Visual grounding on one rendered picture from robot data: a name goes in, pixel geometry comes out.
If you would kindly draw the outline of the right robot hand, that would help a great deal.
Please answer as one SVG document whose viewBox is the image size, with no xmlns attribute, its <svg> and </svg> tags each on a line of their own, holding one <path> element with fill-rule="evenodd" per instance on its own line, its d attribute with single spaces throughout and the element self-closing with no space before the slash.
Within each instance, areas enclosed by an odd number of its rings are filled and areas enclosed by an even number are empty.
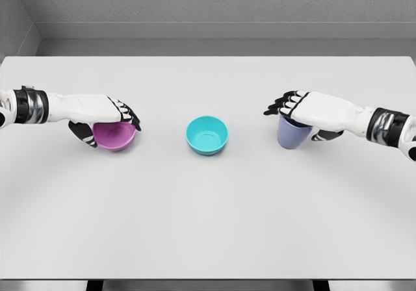
<svg viewBox="0 0 416 291">
<path fill-rule="evenodd" d="M 280 115 L 299 127 L 315 127 L 316 142 L 340 137 L 345 131 L 345 115 L 351 104 L 338 97 L 320 92 L 294 90 L 285 92 L 263 112 L 266 116 Z"/>
</svg>

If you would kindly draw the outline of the teal bowl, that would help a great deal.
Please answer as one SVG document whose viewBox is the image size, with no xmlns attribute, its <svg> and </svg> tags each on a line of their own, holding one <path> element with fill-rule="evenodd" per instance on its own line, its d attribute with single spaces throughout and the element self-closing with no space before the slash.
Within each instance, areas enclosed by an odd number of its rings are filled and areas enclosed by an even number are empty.
<svg viewBox="0 0 416 291">
<path fill-rule="evenodd" d="M 188 145 L 204 156 L 219 153 L 225 147 L 228 136 L 226 124 L 214 116 L 200 116 L 193 119 L 185 131 Z"/>
</svg>

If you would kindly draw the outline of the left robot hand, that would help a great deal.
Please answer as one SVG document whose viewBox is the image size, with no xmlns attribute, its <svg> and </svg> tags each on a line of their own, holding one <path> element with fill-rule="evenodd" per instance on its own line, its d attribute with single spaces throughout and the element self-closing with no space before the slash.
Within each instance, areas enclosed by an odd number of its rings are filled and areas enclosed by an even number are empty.
<svg viewBox="0 0 416 291">
<path fill-rule="evenodd" d="M 128 123 L 141 131 L 140 120 L 134 111 L 124 102 L 103 94 L 80 95 L 81 107 L 69 118 L 70 131 L 90 147 L 98 145 L 94 138 L 91 124 L 94 123 Z"/>
</svg>

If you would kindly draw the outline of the lavender blue cup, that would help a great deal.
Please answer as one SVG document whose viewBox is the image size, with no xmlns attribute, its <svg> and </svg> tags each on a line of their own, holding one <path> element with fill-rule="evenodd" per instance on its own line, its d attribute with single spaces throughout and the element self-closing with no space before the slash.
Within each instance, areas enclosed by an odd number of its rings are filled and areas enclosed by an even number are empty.
<svg viewBox="0 0 416 291">
<path fill-rule="evenodd" d="M 306 140 L 312 129 L 312 126 L 280 116 L 277 133 L 278 143 L 285 149 L 296 149 Z"/>
</svg>

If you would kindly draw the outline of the purple bowl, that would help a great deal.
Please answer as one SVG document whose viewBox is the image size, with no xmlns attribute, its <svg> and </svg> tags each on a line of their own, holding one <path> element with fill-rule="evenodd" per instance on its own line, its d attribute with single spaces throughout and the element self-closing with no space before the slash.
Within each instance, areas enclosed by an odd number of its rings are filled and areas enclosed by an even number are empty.
<svg viewBox="0 0 416 291">
<path fill-rule="evenodd" d="M 110 151 L 119 151 L 130 145 L 136 129 L 127 122 L 94 123 L 92 132 L 98 146 Z"/>
</svg>

